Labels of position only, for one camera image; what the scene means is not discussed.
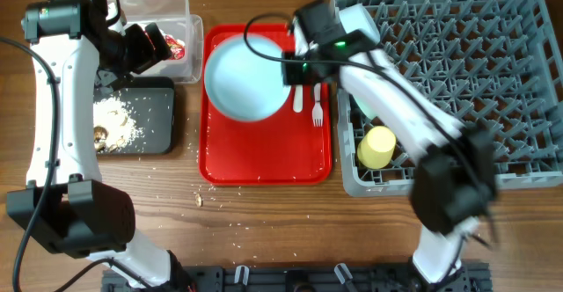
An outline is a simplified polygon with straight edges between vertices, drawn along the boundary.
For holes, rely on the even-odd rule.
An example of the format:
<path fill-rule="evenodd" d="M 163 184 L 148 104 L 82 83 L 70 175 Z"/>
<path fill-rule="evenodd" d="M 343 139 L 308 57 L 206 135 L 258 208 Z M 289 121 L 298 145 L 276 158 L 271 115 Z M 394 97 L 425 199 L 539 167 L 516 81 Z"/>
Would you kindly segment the white plastic spoon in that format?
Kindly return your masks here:
<path fill-rule="evenodd" d="M 293 111 L 295 113 L 300 113 L 303 111 L 303 87 L 302 85 L 296 85 L 294 89 L 293 98 Z"/>

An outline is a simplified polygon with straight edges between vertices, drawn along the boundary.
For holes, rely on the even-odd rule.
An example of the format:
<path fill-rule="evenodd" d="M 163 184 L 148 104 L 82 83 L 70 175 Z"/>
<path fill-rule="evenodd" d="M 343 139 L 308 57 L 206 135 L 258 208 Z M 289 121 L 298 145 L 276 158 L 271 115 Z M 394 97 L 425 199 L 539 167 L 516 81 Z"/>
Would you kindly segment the white plastic fork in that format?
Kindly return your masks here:
<path fill-rule="evenodd" d="M 324 121 L 324 112 L 321 106 L 321 84 L 315 84 L 313 87 L 314 106 L 312 108 L 312 121 L 315 127 L 322 127 Z"/>

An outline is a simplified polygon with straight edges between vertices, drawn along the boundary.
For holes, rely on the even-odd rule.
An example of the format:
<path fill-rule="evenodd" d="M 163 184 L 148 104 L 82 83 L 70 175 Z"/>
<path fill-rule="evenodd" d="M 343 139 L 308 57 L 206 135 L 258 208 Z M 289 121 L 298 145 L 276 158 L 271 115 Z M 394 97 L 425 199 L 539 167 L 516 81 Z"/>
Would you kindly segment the light blue plate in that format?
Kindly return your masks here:
<path fill-rule="evenodd" d="M 208 99 L 232 120 L 264 120 L 277 113 L 290 94 L 290 87 L 283 82 L 282 65 L 255 51 L 276 58 L 282 54 L 269 38 L 238 34 L 216 46 L 207 59 L 204 87 Z"/>

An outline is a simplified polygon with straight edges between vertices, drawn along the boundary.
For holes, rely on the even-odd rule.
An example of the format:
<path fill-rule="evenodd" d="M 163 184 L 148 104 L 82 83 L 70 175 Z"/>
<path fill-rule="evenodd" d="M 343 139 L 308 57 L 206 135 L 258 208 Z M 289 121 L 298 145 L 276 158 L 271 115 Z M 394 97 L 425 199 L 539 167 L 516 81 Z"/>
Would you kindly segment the green bowl with rice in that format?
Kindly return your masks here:
<path fill-rule="evenodd" d="M 353 99 L 357 104 L 358 108 L 361 110 L 362 114 L 368 120 L 373 120 L 377 117 L 377 113 L 371 107 L 369 107 L 367 104 L 365 104 L 363 101 L 361 101 L 359 98 L 355 96 L 353 96 Z"/>

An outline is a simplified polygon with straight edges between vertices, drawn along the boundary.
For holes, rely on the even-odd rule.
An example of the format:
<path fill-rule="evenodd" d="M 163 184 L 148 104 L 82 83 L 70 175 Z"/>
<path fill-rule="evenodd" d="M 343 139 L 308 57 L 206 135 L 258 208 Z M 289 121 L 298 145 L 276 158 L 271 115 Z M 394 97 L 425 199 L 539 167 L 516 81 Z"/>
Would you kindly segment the yellow plastic cup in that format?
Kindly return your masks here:
<path fill-rule="evenodd" d="M 358 146 L 358 159 L 369 169 L 384 168 L 391 161 L 396 143 L 396 136 L 387 127 L 373 127 Z"/>

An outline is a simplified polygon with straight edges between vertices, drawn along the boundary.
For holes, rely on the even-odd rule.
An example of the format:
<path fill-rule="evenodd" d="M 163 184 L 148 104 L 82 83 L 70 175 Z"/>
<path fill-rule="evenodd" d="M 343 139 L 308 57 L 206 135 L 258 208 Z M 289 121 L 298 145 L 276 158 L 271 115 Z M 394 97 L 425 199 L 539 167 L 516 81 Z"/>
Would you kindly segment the light blue bowl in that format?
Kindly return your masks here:
<path fill-rule="evenodd" d="M 346 33 L 362 31 L 375 43 L 381 41 L 374 19 L 362 4 L 356 4 L 338 11 L 339 20 Z"/>

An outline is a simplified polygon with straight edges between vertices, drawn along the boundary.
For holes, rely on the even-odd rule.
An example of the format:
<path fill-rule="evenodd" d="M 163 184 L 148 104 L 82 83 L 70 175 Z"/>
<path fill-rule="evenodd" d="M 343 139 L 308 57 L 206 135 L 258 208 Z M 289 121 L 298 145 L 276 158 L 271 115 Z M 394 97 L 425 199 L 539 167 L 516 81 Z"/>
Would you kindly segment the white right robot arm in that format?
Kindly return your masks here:
<path fill-rule="evenodd" d="M 409 201 L 422 224 L 413 270 L 430 288 L 451 282 L 466 239 L 497 198 L 492 138 L 431 103 L 379 47 L 297 49 L 285 60 L 315 79 L 338 76 L 398 138 L 415 164 Z"/>

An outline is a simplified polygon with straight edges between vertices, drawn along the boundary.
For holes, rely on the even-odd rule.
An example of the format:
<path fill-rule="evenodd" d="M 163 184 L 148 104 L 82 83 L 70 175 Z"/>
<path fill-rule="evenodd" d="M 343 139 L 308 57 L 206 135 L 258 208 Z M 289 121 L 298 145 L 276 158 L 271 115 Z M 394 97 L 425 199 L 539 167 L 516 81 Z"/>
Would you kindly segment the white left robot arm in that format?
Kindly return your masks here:
<path fill-rule="evenodd" d="M 8 216 L 25 231 L 12 270 L 19 291 L 30 239 L 53 254 L 104 263 L 132 288 L 174 291 L 189 278 L 169 251 L 135 227 L 127 193 L 103 184 L 94 149 L 93 90 L 99 62 L 122 65 L 152 48 L 138 27 L 124 34 L 40 29 L 23 47 L 36 76 L 34 152 L 26 188 L 7 196 Z"/>

